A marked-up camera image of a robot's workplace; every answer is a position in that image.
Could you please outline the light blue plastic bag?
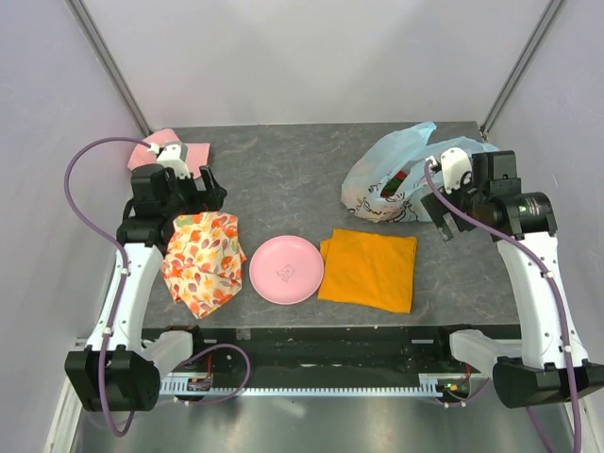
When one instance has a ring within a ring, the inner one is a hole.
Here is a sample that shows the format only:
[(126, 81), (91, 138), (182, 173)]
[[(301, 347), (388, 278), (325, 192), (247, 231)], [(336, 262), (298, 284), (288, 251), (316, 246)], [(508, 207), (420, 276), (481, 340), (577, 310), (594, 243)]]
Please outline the light blue plastic bag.
[[(430, 193), (424, 165), (449, 148), (459, 147), (469, 155), (495, 152), (488, 143), (461, 136), (430, 144), (436, 131), (433, 122), (424, 122), (392, 132), (378, 140), (352, 167), (342, 184), (342, 202), (353, 215), (373, 222), (428, 222), (421, 198)], [(404, 171), (404, 181), (394, 176)]]

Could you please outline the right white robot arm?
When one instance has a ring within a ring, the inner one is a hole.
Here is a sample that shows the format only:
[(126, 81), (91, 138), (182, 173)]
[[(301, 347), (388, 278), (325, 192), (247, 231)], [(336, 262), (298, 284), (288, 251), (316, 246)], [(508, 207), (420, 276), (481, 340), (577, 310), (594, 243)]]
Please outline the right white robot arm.
[(508, 346), (475, 329), (456, 330), (432, 347), (441, 370), (464, 362), (487, 375), (511, 409), (566, 403), (603, 386), (575, 328), (558, 264), (557, 222), (544, 193), (525, 193), (512, 151), (468, 155), (453, 147), (424, 166), (421, 202), (443, 238), (479, 228), (504, 261), (520, 321), (521, 343)]

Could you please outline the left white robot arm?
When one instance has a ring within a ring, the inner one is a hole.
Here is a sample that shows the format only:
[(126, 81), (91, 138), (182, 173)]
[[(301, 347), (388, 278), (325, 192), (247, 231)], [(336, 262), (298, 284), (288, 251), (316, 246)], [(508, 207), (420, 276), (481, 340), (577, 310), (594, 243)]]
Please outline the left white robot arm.
[(146, 164), (131, 175), (132, 196), (112, 236), (118, 247), (106, 305), (84, 348), (69, 353), (64, 364), (86, 411), (150, 411), (173, 370), (196, 371), (206, 363), (197, 327), (166, 327), (150, 345), (143, 343), (144, 314), (175, 219), (217, 211), (227, 196), (209, 167), (200, 172), (195, 181)]

